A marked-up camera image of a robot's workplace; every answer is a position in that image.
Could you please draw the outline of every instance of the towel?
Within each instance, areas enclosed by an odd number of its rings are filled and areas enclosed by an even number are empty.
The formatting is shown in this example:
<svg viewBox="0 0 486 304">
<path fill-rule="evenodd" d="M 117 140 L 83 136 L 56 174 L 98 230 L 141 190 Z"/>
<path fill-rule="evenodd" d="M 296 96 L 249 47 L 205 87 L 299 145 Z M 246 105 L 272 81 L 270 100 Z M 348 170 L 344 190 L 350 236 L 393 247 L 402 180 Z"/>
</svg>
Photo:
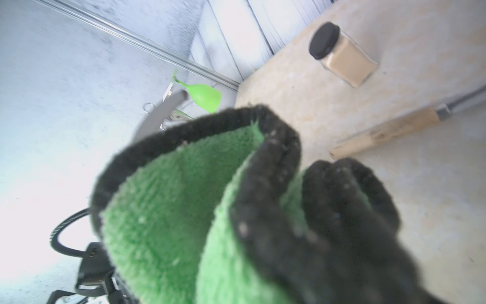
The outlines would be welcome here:
<svg viewBox="0 0 486 304">
<path fill-rule="evenodd" d="M 92 226 L 145 304 L 428 303 L 373 172 L 300 154 L 265 106 L 176 126 L 114 157 Z"/>
</svg>

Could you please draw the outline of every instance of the metal rail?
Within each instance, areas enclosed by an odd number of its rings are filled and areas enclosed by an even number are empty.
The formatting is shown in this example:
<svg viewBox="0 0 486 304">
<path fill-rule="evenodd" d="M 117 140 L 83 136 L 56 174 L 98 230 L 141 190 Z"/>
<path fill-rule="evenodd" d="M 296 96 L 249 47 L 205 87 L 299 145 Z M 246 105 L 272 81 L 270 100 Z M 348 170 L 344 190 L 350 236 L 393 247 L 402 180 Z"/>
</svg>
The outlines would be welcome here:
<svg viewBox="0 0 486 304">
<path fill-rule="evenodd" d="M 97 27 L 100 30 L 110 35 L 113 35 L 118 39 L 121 39 L 133 46 L 138 47 L 139 49 L 149 52 L 162 60 L 173 63 L 196 75 L 199 75 L 201 77 L 219 83 L 229 89 L 235 91 L 238 90 L 239 83 L 237 81 L 229 79 L 228 77 L 223 76 L 215 71 L 211 71 L 193 61 L 184 59 L 181 56 L 172 53 L 168 49 L 160 45 L 157 45 L 154 42 L 149 41 L 137 34 L 134 34 L 129 30 L 122 28 L 119 25 L 111 23 L 110 21 L 96 14 L 93 14 L 76 4 L 64 2 L 62 0 L 35 0 L 35 1 L 47 7 L 53 8 L 69 17 L 72 17 L 74 19 L 90 24 L 94 27 Z"/>
</svg>

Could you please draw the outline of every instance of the black jar lid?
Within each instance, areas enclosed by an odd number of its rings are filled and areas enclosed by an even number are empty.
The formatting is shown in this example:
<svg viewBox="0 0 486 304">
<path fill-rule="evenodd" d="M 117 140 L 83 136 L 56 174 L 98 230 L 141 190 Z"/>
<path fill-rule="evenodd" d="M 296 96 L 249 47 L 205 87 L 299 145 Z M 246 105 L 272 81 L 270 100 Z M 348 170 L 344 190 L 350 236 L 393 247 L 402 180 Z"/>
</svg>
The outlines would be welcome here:
<svg viewBox="0 0 486 304">
<path fill-rule="evenodd" d="M 309 53 L 316 60 L 320 60 L 332 51 L 339 38 L 339 26 L 332 22 L 327 22 L 321 26 L 314 34 L 309 45 Z"/>
</svg>

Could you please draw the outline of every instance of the black cable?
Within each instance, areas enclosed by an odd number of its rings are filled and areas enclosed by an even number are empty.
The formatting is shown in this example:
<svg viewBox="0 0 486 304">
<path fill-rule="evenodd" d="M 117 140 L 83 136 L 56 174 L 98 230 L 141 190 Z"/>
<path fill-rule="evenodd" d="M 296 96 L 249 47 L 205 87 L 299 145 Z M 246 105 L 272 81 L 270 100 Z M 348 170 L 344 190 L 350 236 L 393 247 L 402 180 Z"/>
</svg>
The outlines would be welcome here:
<svg viewBox="0 0 486 304">
<path fill-rule="evenodd" d="M 82 257 L 83 254 L 85 253 L 84 251 L 81 250 L 76 250 L 76 249 L 71 249 L 68 248 L 61 243 L 59 243 L 59 235 L 61 234 L 62 230 L 64 230 L 67 226 L 69 226 L 71 223 L 77 221 L 81 217 L 84 217 L 89 214 L 88 208 L 81 210 L 78 213 L 75 213 L 65 219 L 61 224 L 59 224 L 51 233 L 51 236 L 49 237 L 49 243 L 55 251 L 58 253 L 68 255 L 68 256 L 74 256 L 74 257 Z"/>
</svg>

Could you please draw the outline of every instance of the glass jar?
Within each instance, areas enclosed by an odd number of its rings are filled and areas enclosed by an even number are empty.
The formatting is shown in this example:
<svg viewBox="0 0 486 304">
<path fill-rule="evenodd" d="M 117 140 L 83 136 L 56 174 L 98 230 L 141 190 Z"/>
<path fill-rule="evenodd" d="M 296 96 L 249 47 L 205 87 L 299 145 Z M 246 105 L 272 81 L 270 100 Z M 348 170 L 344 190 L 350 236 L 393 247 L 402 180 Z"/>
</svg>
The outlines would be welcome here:
<svg viewBox="0 0 486 304">
<path fill-rule="evenodd" d="M 332 22 L 325 23 L 315 32 L 309 53 L 326 70 L 355 88 L 378 68 L 378 63 Z"/>
</svg>

